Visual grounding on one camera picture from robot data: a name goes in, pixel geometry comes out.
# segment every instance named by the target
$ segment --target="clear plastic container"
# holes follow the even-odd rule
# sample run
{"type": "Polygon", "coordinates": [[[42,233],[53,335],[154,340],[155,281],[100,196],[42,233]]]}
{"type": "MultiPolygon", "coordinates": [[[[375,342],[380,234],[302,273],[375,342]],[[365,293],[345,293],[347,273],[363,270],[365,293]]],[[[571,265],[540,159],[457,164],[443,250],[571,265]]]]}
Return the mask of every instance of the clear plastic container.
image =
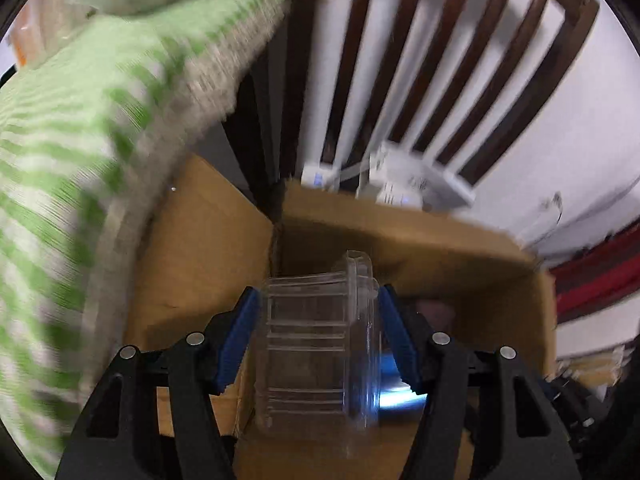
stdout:
{"type": "Polygon", "coordinates": [[[28,0],[10,33],[18,66],[33,66],[55,54],[86,23],[88,11],[69,0],[28,0]]]}
{"type": "Polygon", "coordinates": [[[256,418],[269,435],[348,449],[378,421],[378,283],[364,253],[335,272],[273,278],[256,332],[256,418]]]}

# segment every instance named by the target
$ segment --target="white wall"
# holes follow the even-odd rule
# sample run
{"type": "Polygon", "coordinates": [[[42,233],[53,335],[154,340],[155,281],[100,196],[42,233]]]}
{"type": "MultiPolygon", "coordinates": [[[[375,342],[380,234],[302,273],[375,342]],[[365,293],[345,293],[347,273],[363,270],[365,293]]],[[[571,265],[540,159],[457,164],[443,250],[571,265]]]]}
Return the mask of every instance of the white wall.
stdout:
{"type": "MultiPolygon", "coordinates": [[[[421,0],[404,55],[385,104],[374,140],[386,136],[434,32],[444,0],[421,0]]],[[[408,149],[461,59],[486,0],[468,0],[414,122],[405,137],[408,149]]],[[[530,0],[510,0],[496,34],[462,98],[427,150],[433,158],[455,131],[499,62],[511,34],[530,0]]],[[[640,175],[640,60],[622,26],[604,0],[593,30],[556,93],[500,162],[482,179],[473,207],[458,212],[469,221],[507,230],[524,244],[556,226],[558,211],[541,204],[560,192],[563,202],[559,227],[571,228],[549,236],[540,248],[555,252],[597,243],[640,215],[640,190],[606,214],[573,224],[640,175]]],[[[337,161],[350,150],[376,76],[376,68],[390,30],[398,0],[372,0],[364,40],[356,64],[348,110],[338,143],[337,161]]],[[[310,67],[298,161],[318,161],[337,76],[351,0],[320,0],[316,13],[314,50],[310,67]]],[[[480,124],[450,168],[457,170],[517,97],[552,41],[562,13],[550,2],[532,49],[523,59],[498,102],[480,124]]]]}

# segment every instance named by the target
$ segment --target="cardboard box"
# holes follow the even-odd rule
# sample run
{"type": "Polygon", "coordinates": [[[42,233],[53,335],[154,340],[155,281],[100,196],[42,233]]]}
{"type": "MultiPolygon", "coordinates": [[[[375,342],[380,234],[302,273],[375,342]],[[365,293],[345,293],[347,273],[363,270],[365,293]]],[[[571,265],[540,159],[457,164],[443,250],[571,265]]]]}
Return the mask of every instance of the cardboard box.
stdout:
{"type": "MultiPolygon", "coordinates": [[[[234,306],[245,285],[271,272],[325,272],[346,250],[367,253],[375,278],[401,296],[439,298],[456,309],[452,336],[474,349],[515,348],[536,371],[555,359],[553,283],[507,236],[447,216],[354,200],[289,182],[272,226],[203,160],[187,161],[140,259],[127,342],[165,348],[234,306]]],[[[242,438],[240,480],[395,479],[416,427],[379,428],[370,460],[340,459],[323,446],[270,440],[246,426],[253,409],[250,358],[236,383],[213,400],[221,433],[242,438]]],[[[167,399],[161,424],[170,431],[167,399]]],[[[470,465],[462,439],[460,471],[470,465]]]]}

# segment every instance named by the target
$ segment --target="transparent plastic cup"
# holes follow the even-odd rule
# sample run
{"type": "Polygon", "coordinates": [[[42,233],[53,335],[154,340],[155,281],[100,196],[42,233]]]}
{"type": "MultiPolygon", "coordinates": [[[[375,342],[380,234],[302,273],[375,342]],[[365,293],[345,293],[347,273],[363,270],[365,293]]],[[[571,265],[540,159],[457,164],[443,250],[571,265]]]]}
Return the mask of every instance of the transparent plastic cup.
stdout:
{"type": "Polygon", "coordinates": [[[255,344],[256,418],[271,436],[348,443],[375,426],[380,394],[378,283],[364,253],[334,272],[273,278],[255,344]]]}

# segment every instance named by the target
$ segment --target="blue gripper pad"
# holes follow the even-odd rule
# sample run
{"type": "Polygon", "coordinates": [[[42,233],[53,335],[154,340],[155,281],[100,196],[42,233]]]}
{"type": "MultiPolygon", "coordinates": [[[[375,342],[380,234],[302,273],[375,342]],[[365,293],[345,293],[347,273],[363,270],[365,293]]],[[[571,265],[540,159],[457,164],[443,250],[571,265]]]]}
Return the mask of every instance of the blue gripper pad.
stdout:
{"type": "Polygon", "coordinates": [[[389,341],[401,379],[415,390],[422,383],[418,371],[418,352],[396,307],[396,294],[390,285],[380,287],[378,309],[382,328],[389,341]]]}
{"type": "Polygon", "coordinates": [[[234,309],[235,317],[218,352],[214,384],[219,392],[236,380],[244,352],[260,314],[260,293],[248,286],[234,309]]]}

